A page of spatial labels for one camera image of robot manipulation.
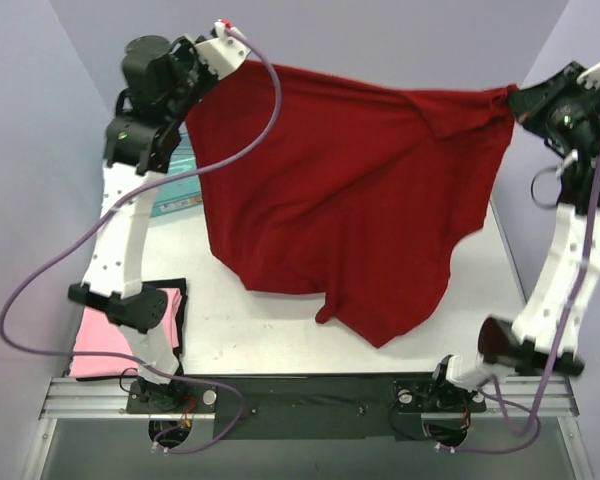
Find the red t shirt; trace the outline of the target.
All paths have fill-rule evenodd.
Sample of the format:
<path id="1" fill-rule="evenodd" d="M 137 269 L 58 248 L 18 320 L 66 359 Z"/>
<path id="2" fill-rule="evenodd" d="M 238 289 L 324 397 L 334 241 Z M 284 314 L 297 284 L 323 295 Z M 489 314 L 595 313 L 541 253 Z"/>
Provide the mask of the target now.
<path id="1" fill-rule="evenodd" d="M 249 61 L 186 118 L 212 254 L 251 291 L 323 294 L 382 347 L 431 317 L 482 229 L 515 120 L 509 84 L 386 88 Z"/>

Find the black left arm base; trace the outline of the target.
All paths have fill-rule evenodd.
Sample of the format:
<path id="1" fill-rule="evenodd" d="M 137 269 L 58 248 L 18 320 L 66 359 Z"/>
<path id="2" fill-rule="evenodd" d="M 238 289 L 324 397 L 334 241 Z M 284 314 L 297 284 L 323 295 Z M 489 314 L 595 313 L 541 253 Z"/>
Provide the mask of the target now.
<path id="1" fill-rule="evenodd" d="M 154 384 L 142 377 L 129 388 L 125 411 L 130 414 L 210 414 L 216 410 L 215 387 L 171 380 Z"/>

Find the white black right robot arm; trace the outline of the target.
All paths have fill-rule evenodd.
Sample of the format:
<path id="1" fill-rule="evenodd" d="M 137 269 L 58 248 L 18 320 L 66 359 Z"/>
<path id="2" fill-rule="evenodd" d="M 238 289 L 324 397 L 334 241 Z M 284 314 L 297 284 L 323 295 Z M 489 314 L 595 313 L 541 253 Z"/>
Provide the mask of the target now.
<path id="1" fill-rule="evenodd" d="M 426 385 L 438 409 L 449 409 L 462 389 L 476 390 L 513 373 L 579 376 L 581 323 L 600 280 L 600 62 L 572 62 L 548 80 L 512 93 L 508 102 L 527 132 L 561 162 L 555 230 L 533 292 L 512 321 L 487 318 L 478 338 L 479 360 L 464 366 L 445 358 Z"/>

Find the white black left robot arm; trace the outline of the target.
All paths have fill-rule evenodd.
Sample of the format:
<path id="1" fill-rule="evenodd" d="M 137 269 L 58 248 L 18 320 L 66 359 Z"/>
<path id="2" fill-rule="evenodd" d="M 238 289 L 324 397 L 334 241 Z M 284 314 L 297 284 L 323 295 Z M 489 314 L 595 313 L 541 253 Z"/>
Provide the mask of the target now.
<path id="1" fill-rule="evenodd" d="M 186 388 L 172 377 L 180 368 L 161 325 L 167 294 L 144 285 L 141 261 L 155 182 L 165 178 L 189 110 L 218 82 L 182 36 L 149 35 L 131 41 L 122 61 L 126 88 L 106 129 L 104 191 L 94 255 L 71 301 L 98 310 L 115 325 L 137 358 L 150 400 L 164 412 L 179 409 Z"/>

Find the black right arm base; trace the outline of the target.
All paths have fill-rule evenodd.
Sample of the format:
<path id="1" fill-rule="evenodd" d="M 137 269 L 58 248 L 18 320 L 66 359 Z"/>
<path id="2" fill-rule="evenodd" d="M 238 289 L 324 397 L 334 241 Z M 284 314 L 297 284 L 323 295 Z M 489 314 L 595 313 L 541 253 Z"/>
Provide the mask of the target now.
<path id="1" fill-rule="evenodd" d="M 466 390 L 449 381 L 452 358 L 445 356 L 432 372 L 411 373 L 394 380 L 393 396 L 400 413 L 486 411 L 486 402 L 476 390 Z"/>

